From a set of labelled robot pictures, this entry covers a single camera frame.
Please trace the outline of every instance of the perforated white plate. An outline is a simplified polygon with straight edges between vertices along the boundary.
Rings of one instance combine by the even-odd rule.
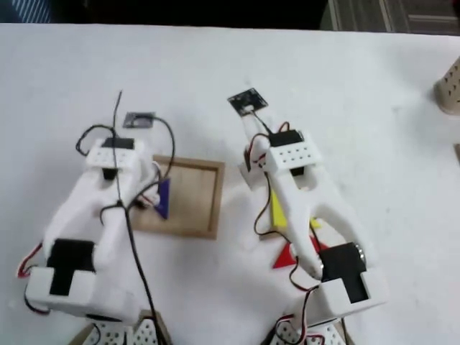
[[[155,345],[157,343],[157,334],[155,333],[155,325],[150,319],[144,319],[136,333],[134,334],[134,345]]]
[[[124,334],[127,332],[126,327],[102,322],[95,324],[101,334],[99,335],[98,329],[93,327],[83,345],[123,345]]]
[[[111,323],[96,323],[101,336],[96,327],[89,333],[83,345],[124,345],[126,334],[126,345],[156,345],[157,334],[155,325],[150,319],[144,319],[132,335],[132,327],[124,327]]]
[[[299,339],[300,334],[288,322],[284,322],[278,326],[277,333],[285,340],[293,343]],[[324,337],[324,345],[345,345],[345,341],[340,336],[339,332],[333,325],[323,328],[317,328],[315,331],[308,332],[308,335],[322,335]],[[286,343],[279,339],[276,334],[273,337],[270,345],[285,345]],[[307,338],[308,345],[321,345],[320,338]]]

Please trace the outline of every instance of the red triangle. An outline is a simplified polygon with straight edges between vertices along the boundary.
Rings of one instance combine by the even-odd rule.
[[[313,243],[313,247],[315,248],[316,252],[319,252],[318,245],[316,244],[316,241],[312,236],[310,236],[310,240]],[[321,249],[328,249],[328,247],[324,243],[320,242],[319,245]],[[280,256],[276,259],[275,263],[273,264],[273,269],[295,265],[295,260],[291,256],[289,248],[290,243],[286,243],[281,250]]]

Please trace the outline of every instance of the blue triangle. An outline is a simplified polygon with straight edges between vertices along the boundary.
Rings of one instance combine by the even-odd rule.
[[[158,185],[160,203],[155,206],[155,210],[163,219],[167,219],[170,215],[170,182],[171,179],[168,178]]]

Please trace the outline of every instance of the white servo bracket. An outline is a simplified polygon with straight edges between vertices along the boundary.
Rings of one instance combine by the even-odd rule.
[[[303,142],[268,149],[264,170],[277,174],[283,170],[314,165],[323,161],[318,148],[307,131],[301,131],[300,133],[304,139]]]

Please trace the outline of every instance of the floor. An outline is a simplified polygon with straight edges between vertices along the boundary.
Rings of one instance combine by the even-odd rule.
[[[458,0],[328,0],[321,29],[459,35]]]

